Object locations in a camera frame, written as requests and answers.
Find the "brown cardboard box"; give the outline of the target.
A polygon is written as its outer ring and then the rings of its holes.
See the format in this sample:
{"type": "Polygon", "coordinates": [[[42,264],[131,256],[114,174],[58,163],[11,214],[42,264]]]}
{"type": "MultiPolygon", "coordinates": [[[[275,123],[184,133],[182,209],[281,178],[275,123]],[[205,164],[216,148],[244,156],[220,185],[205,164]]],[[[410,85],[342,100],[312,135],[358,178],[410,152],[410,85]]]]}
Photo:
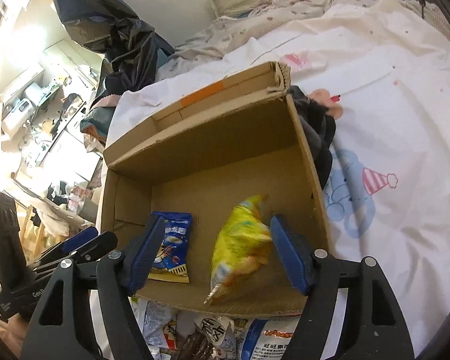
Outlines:
{"type": "Polygon", "coordinates": [[[226,298],[206,302],[216,238],[247,197],[265,195],[266,220],[283,215],[314,247],[328,247],[322,189],[290,84],[286,64],[263,63],[189,94],[105,149],[101,226],[116,233],[120,246],[142,231],[154,211],[193,216],[189,281],[148,279],[141,297],[233,317],[302,311],[305,297],[291,286],[276,253],[226,298]]]}

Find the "dark brown snack packet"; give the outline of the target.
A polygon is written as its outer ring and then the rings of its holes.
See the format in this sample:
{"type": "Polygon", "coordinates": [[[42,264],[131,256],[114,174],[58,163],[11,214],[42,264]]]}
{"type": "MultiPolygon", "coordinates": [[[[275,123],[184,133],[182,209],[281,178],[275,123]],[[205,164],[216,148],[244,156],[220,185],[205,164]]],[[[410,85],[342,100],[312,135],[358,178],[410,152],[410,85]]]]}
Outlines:
{"type": "Polygon", "coordinates": [[[179,348],[177,354],[172,356],[176,360],[209,360],[212,359],[214,346],[199,331],[189,335],[179,348]]]}

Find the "white bed sheet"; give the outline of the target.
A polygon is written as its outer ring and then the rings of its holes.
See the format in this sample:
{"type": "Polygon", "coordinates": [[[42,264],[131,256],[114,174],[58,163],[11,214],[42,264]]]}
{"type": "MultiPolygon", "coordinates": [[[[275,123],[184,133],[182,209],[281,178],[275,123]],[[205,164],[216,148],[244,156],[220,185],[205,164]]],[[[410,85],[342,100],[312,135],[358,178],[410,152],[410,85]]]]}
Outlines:
{"type": "Polygon", "coordinates": [[[304,93],[337,97],[337,132],[323,197],[331,247],[378,259],[422,352],[450,313],[450,42],[394,0],[338,0],[223,59],[119,102],[109,143],[148,116],[228,73],[287,63],[304,93]]]}

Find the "white black character packet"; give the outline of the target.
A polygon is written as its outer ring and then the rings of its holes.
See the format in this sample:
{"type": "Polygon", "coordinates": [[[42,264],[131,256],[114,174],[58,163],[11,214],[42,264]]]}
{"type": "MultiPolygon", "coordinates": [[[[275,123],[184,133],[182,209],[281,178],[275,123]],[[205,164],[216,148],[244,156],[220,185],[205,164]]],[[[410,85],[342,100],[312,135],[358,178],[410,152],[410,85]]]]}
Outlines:
{"type": "Polygon", "coordinates": [[[213,359],[236,359],[235,324],[229,317],[199,314],[195,326],[212,345],[213,359]]]}

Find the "blue cartoon snack bag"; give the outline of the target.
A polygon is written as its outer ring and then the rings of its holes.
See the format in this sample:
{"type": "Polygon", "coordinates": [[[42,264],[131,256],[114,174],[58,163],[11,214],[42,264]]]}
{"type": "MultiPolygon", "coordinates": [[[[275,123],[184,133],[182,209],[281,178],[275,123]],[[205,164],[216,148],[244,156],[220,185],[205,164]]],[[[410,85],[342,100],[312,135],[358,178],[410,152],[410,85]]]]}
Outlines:
{"type": "Polygon", "coordinates": [[[163,218],[164,236],[148,277],[155,281],[188,284],[186,256],[193,226],[190,213],[153,211],[163,218]]]}

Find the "white blue snack bag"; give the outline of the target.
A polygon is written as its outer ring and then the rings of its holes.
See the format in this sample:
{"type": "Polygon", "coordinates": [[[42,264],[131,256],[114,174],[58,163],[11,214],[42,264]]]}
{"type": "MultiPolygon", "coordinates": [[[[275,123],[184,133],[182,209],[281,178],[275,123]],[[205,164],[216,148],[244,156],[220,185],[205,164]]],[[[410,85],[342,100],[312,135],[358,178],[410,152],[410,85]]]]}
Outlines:
{"type": "Polygon", "coordinates": [[[235,319],[236,358],[278,360],[291,341],[299,317],[235,319]]]}

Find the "white microwave oven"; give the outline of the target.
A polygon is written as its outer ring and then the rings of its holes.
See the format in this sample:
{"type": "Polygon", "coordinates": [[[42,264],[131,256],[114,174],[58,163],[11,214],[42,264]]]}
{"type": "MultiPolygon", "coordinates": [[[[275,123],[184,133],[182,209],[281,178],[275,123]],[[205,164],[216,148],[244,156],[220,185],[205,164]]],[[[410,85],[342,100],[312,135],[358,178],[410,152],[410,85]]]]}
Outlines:
{"type": "Polygon", "coordinates": [[[2,130],[13,138],[25,122],[34,114],[35,106],[28,98],[20,99],[2,121],[2,130]]]}

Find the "dark grey cloth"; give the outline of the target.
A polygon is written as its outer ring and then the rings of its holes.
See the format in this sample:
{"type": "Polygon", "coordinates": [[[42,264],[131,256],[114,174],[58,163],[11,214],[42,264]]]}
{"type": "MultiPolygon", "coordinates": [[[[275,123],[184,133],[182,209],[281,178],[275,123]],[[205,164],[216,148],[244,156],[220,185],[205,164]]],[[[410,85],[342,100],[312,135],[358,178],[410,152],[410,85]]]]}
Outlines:
{"type": "Polygon", "coordinates": [[[328,115],[325,105],[306,96],[298,86],[292,85],[287,94],[292,97],[310,147],[321,189],[324,189],[332,169],[330,145],[336,132],[336,122],[328,115]]]}

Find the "white grey snack bag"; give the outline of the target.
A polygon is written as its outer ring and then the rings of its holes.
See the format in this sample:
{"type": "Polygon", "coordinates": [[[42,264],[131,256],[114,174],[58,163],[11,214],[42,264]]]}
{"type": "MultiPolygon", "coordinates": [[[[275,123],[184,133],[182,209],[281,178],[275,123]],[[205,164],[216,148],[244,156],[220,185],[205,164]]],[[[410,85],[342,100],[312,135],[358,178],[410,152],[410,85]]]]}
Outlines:
{"type": "Polygon", "coordinates": [[[171,359],[178,351],[176,332],[178,311],[138,296],[130,297],[129,301],[153,359],[171,359]]]}

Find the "black plastic bag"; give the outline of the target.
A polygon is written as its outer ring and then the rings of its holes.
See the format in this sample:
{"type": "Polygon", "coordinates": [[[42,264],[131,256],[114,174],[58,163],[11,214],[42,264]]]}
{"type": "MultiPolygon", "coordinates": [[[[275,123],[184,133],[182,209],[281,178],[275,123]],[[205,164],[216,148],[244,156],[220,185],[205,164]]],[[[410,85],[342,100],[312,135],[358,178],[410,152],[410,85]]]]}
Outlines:
{"type": "Polygon", "coordinates": [[[60,22],[81,47],[104,56],[95,100],[155,82],[159,55],[174,48],[122,0],[53,0],[60,22]]]}

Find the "grey floral duvet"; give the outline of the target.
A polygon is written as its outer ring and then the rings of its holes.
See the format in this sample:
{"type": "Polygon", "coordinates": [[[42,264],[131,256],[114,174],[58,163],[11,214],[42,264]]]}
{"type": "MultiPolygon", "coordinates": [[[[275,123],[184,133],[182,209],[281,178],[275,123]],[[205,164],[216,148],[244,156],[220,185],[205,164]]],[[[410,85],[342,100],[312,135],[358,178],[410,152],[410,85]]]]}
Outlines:
{"type": "Polygon", "coordinates": [[[333,0],[271,0],[255,7],[243,18],[221,16],[177,46],[168,62],[159,67],[157,80],[221,60],[249,39],[261,38],[290,21],[319,18],[332,3],[333,0]]]}

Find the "yellow snack bag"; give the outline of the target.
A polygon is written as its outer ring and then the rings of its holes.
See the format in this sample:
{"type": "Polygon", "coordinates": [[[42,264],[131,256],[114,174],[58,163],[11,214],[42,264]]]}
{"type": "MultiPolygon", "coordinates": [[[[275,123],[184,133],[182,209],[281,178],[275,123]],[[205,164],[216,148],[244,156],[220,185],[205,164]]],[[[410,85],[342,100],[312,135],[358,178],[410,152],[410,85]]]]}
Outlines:
{"type": "Polygon", "coordinates": [[[267,195],[256,194],[235,205],[220,229],[212,253],[206,304],[229,297],[235,287],[268,264],[272,232],[263,223],[267,195]]]}

